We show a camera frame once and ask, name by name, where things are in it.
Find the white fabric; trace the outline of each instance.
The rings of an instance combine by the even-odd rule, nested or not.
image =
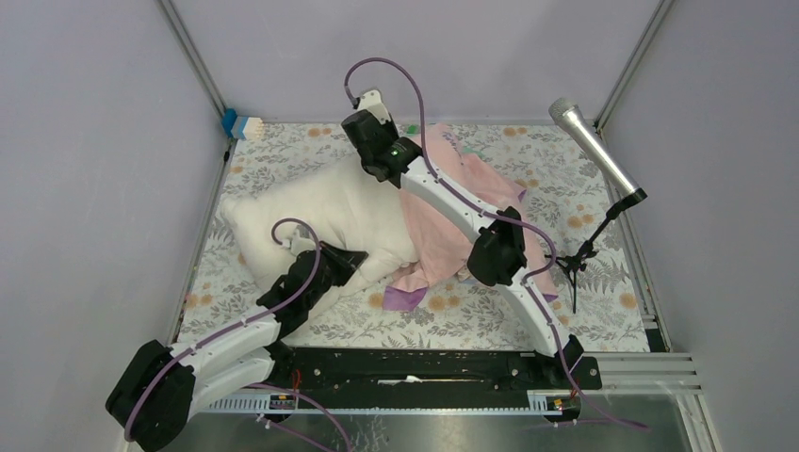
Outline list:
[[[257,198],[222,199],[220,211],[233,231],[255,283],[264,291],[295,260],[290,250],[271,238],[272,225],[279,219],[301,219],[314,229],[319,240],[345,250],[368,252],[368,258],[347,285],[329,291],[311,311],[312,317],[327,310],[339,296],[363,290],[418,260],[405,227],[400,191],[366,174],[357,154],[285,184],[271,186]],[[295,228],[295,223],[279,226],[277,238],[288,239]]]

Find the floral tablecloth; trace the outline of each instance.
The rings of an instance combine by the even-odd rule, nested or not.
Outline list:
[[[550,234],[561,254],[574,253],[603,218],[610,202],[602,175],[557,127],[452,129],[466,152],[527,188],[528,218]],[[222,197],[259,193],[353,152],[338,124],[270,124],[263,139],[238,142]],[[579,275],[576,315],[567,279],[558,268],[551,270],[559,292],[555,313],[586,350],[649,351],[620,228],[612,224],[596,245],[599,254]],[[412,312],[399,313],[382,309],[384,284],[341,299],[285,341],[318,347],[530,349],[513,310],[491,289],[452,279],[430,290]],[[260,295],[217,212],[186,297],[179,340],[190,341],[237,317]]]

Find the gray floor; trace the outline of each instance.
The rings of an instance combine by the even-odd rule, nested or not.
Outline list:
[[[523,428],[547,421],[533,416],[340,416],[357,451],[668,451],[691,450],[679,410],[666,395],[610,397],[615,415],[647,423],[652,432],[641,433],[617,426],[584,425],[573,428]],[[581,419],[597,418],[584,410]],[[333,450],[344,442],[322,415],[295,415],[284,425],[310,435]],[[236,414],[199,414],[164,452],[314,451],[308,445],[275,429],[265,430],[254,417]]]

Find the silver microphone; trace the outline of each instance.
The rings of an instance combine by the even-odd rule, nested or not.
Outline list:
[[[635,179],[613,160],[605,143],[582,117],[577,104],[562,97],[549,107],[549,116],[577,142],[588,158],[602,170],[605,177],[611,180],[621,194],[620,202],[624,203],[624,208],[631,207],[646,198],[646,193]]]

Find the robotic arm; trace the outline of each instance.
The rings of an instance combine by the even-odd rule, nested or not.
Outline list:
[[[434,177],[421,148],[399,137],[376,89],[360,96],[356,109],[342,127],[360,154],[363,169],[379,182],[389,181],[414,193],[452,221],[474,244],[469,270],[482,283],[496,286],[508,300],[529,332],[536,354],[541,355],[537,358],[555,363],[561,353],[569,367],[576,367],[582,355],[579,341],[568,335],[542,301],[535,283],[525,277],[529,271],[521,228],[487,216],[519,220],[519,213],[483,202],[448,181],[439,168],[433,168]],[[464,200],[478,205],[480,212],[467,208]],[[332,286],[346,284],[367,257],[365,252],[340,250],[324,242],[318,242],[318,251],[296,255],[288,272],[240,319],[194,343],[164,347],[152,341],[139,349],[106,402],[106,410],[126,427],[129,441],[137,441],[148,452],[158,450],[207,405],[289,372],[290,364],[282,365],[281,360],[290,361],[292,352],[280,339],[307,320],[308,312]],[[293,294],[297,298],[285,304]],[[279,304],[285,307],[275,309]]]

